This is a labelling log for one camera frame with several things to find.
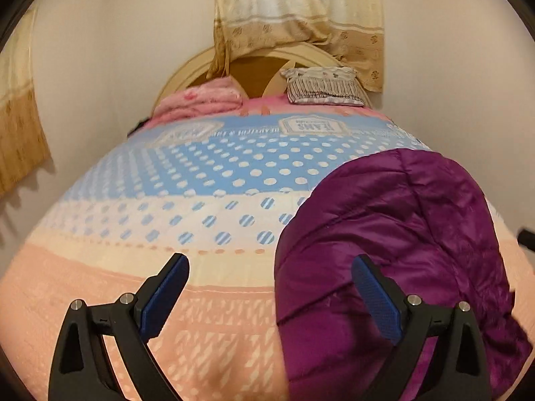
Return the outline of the patterned bed quilt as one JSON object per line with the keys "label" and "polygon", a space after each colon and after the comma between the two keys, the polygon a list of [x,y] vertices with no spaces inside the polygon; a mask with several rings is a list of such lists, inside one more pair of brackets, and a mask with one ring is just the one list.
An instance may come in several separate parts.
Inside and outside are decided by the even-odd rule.
{"label": "patterned bed quilt", "polygon": [[[65,314],[77,299],[137,292],[173,254],[188,281],[150,352],[185,400],[293,400],[276,319],[280,235],[345,163],[394,149],[430,151],[386,116],[354,107],[256,99],[238,111],[138,131],[55,203],[1,281],[1,346],[24,388],[47,400]],[[534,271],[493,206],[534,362]],[[140,399],[112,337],[124,400]]]}

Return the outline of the folded pink blanket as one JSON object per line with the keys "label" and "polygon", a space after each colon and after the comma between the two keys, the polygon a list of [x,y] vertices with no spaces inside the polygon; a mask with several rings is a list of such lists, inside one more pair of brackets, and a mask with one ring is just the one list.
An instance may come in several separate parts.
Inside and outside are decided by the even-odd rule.
{"label": "folded pink blanket", "polygon": [[232,77],[214,79],[165,97],[153,111],[145,128],[236,111],[246,98]]}

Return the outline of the striped grey pillow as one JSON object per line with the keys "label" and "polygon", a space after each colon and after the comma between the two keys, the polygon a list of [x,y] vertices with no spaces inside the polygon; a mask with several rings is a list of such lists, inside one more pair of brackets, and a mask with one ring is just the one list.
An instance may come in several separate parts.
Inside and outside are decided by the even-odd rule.
{"label": "striped grey pillow", "polygon": [[363,89],[349,67],[309,67],[280,70],[291,103],[365,107]]}

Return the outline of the beige side window curtain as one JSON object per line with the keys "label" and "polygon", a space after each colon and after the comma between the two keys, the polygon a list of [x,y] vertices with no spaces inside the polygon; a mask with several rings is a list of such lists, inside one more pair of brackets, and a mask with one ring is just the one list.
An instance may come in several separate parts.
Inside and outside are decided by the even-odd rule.
{"label": "beige side window curtain", "polygon": [[32,43],[36,15],[34,7],[26,11],[1,52],[2,194],[51,158],[34,92]]}

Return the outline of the purple puffer jacket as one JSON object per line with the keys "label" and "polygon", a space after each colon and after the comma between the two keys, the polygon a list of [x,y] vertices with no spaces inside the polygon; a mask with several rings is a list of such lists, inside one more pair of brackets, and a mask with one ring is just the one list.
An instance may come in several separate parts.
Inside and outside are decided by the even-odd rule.
{"label": "purple puffer jacket", "polygon": [[482,190],[447,157],[394,149],[326,176],[280,235],[276,319],[291,399],[357,399],[391,351],[351,279],[360,254],[426,303],[470,303],[493,396],[513,385],[532,346]]}

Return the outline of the beige lace curtain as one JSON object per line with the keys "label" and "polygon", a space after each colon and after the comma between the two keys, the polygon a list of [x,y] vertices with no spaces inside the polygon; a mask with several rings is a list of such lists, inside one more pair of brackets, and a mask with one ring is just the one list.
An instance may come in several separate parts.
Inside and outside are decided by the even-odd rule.
{"label": "beige lace curtain", "polygon": [[252,52],[309,42],[352,68],[369,92],[385,74],[383,0],[215,0],[209,77]]}

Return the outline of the cream wooden headboard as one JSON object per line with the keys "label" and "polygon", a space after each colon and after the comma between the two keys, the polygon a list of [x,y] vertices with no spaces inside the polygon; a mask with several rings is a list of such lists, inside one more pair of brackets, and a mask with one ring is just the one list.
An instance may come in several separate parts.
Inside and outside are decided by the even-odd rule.
{"label": "cream wooden headboard", "polygon": [[[207,73],[215,56],[210,47],[181,65],[169,78],[156,99],[159,104],[174,92],[206,83]],[[286,80],[280,72],[290,68],[334,67],[340,64],[333,56],[306,42],[251,52],[230,66],[232,76],[248,98],[279,95],[285,92]]]}

